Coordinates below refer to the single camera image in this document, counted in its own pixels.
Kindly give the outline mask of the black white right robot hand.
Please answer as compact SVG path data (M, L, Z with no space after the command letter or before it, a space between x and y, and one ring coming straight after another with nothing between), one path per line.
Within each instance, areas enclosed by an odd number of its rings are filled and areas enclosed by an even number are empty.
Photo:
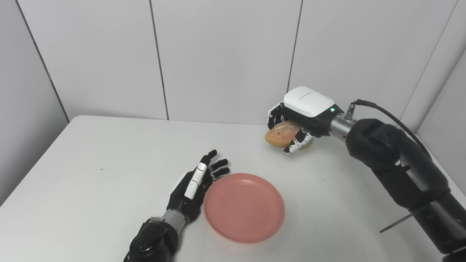
M329 97L306 86L293 88L268 111L268 128L290 120L300 126L293 139L285 146L286 154L294 153L314 138L331 136L331 123L344 111Z

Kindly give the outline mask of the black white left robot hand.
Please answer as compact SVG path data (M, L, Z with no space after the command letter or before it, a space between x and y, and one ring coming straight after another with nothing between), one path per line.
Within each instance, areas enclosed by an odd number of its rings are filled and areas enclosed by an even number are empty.
M204 155L193 171L187 172L170 194L167 210L174 210L184 216L190 224L200 216L204 197L212 184L230 173L228 159L213 162L217 150Z

